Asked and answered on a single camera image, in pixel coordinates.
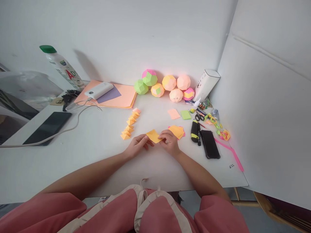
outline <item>phone screen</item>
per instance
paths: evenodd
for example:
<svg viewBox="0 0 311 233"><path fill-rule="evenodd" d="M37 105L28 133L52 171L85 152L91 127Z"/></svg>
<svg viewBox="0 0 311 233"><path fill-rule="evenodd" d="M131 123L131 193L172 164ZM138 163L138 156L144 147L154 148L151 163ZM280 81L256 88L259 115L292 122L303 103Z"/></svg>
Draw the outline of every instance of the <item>phone screen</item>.
<svg viewBox="0 0 311 233"><path fill-rule="evenodd" d="M213 132L208 130L201 130L201 137L206 157L208 159L220 159L220 154L214 139Z"/></svg>
<svg viewBox="0 0 311 233"><path fill-rule="evenodd" d="M40 142L58 133L71 115L68 112L53 112L23 144ZM47 146L51 141L52 139L37 146Z"/></svg>

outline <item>wooden chair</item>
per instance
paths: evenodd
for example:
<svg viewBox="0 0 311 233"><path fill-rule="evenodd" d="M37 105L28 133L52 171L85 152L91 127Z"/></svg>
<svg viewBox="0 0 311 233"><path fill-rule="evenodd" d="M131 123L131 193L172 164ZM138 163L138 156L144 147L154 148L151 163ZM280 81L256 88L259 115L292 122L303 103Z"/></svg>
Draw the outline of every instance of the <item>wooden chair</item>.
<svg viewBox="0 0 311 233"><path fill-rule="evenodd" d="M253 192L257 201L242 201L240 200L237 188L234 188L234 190L237 201L232 201L233 205L260 207L274 221L287 224L303 233L311 233L311 221L303 220L282 209L276 208L265 195Z"/></svg>

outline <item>person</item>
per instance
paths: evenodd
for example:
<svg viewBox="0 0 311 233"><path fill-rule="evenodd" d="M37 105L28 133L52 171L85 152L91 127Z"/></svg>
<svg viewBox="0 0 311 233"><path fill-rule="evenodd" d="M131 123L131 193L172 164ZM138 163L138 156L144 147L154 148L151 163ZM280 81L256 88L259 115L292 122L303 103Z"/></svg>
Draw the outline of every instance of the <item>person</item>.
<svg viewBox="0 0 311 233"><path fill-rule="evenodd" d="M92 208L82 202L142 148L153 143L145 134L121 154L95 162L55 181L0 219L0 232L249 232L226 191L200 164L183 153L170 130L160 146L184 169L201 197L194 219L167 192L130 185Z"/></svg>

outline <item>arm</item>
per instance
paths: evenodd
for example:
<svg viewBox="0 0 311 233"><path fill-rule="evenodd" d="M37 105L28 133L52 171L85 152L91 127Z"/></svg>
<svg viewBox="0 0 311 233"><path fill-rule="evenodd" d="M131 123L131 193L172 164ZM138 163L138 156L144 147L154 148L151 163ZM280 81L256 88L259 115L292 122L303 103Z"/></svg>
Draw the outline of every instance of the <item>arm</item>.
<svg viewBox="0 0 311 233"><path fill-rule="evenodd" d="M141 134L133 138L128 148L121 154L80 168L55 181L38 194L72 193L83 200L127 161L136 157L143 147L148 150L148 144L154 146L148 136Z"/></svg>
<svg viewBox="0 0 311 233"><path fill-rule="evenodd" d="M182 166L200 197L215 195L231 203L227 192L218 181L205 168L179 149L177 138L170 130L162 131L159 138L164 139L160 141L160 145Z"/></svg>

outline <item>green bottle cap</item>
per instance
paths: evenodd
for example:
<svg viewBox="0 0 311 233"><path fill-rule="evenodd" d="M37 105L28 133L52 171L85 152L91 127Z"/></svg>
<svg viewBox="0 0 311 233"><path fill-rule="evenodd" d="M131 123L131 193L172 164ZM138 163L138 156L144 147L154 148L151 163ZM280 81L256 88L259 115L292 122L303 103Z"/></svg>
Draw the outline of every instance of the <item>green bottle cap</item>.
<svg viewBox="0 0 311 233"><path fill-rule="evenodd" d="M44 52L44 53L56 53L56 49L54 49L53 46L50 45L41 45L39 48Z"/></svg>

